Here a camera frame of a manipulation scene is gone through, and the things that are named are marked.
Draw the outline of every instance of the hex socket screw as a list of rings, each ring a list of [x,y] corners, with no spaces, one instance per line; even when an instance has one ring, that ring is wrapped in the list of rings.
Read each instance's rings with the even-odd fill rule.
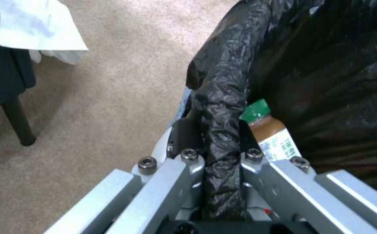
[[[264,157],[262,151],[256,148],[250,148],[245,153],[245,159],[251,163],[260,163]]]
[[[294,156],[290,159],[290,161],[296,167],[300,168],[304,173],[307,173],[310,169],[310,162],[303,157]]]
[[[153,157],[143,157],[138,161],[138,171],[143,175],[151,175],[157,170],[157,160]]]
[[[186,148],[181,150],[181,161],[187,164],[194,164],[199,161],[199,155],[197,151],[192,148]]]

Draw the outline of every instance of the white cloth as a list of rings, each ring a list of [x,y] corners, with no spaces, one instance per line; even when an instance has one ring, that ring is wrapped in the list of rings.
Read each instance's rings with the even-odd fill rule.
[[[70,64],[88,50],[68,8],[57,0],[0,0],[0,46],[41,50]]]

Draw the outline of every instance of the chair leg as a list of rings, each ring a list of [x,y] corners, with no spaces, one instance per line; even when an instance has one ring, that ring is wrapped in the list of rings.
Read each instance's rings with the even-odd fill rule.
[[[5,101],[2,104],[2,108],[12,128],[15,130],[21,145],[30,146],[34,144],[36,138],[31,131],[18,97]]]

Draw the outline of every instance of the black trash bag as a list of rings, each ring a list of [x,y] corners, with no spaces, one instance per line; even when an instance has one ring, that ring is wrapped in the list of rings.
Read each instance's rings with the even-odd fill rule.
[[[255,48],[286,12],[293,17],[317,2],[240,1],[190,63],[187,87],[196,89],[192,109],[201,119],[208,152],[204,219],[244,218],[238,121],[246,105],[246,78]]]
[[[326,1],[267,33],[250,75],[249,102],[267,100],[317,172],[377,189],[377,1]]]
[[[240,114],[265,98],[318,172],[377,189],[377,1],[240,1],[188,67],[208,155],[205,219],[241,219]]]

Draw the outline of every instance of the beige carpet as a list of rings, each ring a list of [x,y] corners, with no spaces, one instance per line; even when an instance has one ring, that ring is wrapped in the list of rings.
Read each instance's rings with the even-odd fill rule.
[[[65,0],[90,51],[44,58],[21,102],[22,147],[0,108],[0,233],[42,233],[112,169],[151,153],[187,65],[236,0]]]

